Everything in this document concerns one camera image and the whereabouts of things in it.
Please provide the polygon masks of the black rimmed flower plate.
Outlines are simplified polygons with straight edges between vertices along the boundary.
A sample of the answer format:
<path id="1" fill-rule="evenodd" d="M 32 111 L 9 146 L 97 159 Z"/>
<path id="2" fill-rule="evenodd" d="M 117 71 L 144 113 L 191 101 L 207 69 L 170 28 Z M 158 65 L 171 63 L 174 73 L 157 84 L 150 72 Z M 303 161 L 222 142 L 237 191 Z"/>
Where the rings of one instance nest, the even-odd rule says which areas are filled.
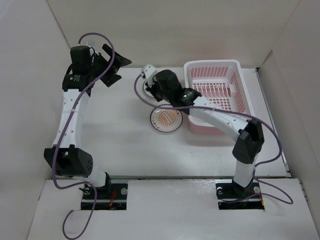
<path id="1" fill-rule="evenodd" d="M 148 85 L 147 85 L 147 81 L 145 80 L 142 85 L 143 93 L 147 98 L 154 99 L 154 96 L 147 90 L 147 88 L 148 88 Z"/>

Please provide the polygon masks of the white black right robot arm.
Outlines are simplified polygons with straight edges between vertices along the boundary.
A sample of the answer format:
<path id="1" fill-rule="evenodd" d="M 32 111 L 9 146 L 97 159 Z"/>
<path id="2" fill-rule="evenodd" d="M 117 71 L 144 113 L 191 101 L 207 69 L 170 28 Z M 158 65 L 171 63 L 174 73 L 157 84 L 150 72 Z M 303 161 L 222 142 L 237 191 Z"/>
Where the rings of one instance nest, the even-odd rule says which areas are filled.
<path id="1" fill-rule="evenodd" d="M 158 101 L 166 101 L 187 115 L 200 119 L 233 141 L 232 155 L 236 160 L 231 191 L 237 197 L 249 193 L 254 179 L 258 154 L 265 142 L 262 124 L 217 108 L 199 91 L 183 87 L 176 74 L 168 69 L 152 67 L 142 71 L 146 90 Z"/>

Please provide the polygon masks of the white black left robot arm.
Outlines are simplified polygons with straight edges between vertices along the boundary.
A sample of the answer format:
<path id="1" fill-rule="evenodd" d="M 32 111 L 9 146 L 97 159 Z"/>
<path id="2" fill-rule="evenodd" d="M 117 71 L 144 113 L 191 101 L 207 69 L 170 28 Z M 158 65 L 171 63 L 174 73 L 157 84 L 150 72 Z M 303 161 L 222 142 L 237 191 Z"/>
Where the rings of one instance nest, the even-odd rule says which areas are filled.
<path id="1" fill-rule="evenodd" d="M 94 166 L 93 157 L 82 149 L 82 126 L 86 106 L 90 100 L 95 79 L 110 87 L 122 77 L 117 74 L 131 60 L 104 44 L 106 60 L 89 45 L 70 49 L 71 65 L 63 81 L 63 106 L 57 135 L 52 147 L 44 149 L 44 159 L 59 177 L 74 178 L 93 184 L 94 192 L 102 199 L 111 195 L 109 175 Z"/>

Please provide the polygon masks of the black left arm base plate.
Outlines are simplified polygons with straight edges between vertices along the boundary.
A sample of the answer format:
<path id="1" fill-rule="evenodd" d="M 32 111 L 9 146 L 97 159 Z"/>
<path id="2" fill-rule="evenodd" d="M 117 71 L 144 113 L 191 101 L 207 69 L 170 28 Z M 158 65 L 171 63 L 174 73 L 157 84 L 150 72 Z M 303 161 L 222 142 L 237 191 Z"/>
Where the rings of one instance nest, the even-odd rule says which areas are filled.
<path id="1" fill-rule="evenodd" d="M 82 191 L 81 210 L 91 210 L 94 204 L 94 190 L 91 186 L 85 184 L 80 187 Z M 97 188 L 97 199 L 95 210 L 106 211 L 124 211 L 127 209 L 128 184 L 124 182 L 115 182 L 111 184 L 111 190 L 106 188 Z"/>

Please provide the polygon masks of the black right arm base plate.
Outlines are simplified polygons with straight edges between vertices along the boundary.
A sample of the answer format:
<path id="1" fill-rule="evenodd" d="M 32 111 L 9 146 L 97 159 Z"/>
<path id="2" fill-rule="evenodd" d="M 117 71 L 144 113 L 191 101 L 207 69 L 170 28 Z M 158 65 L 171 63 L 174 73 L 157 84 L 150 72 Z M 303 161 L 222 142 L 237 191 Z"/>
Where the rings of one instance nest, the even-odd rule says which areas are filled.
<path id="1" fill-rule="evenodd" d="M 245 192 L 236 192 L 231 182 L 215 184 L 219 210 L 264 210 L 263 198 L 256 195 L 261 192 L 260 185 L 253 182 Z"/>

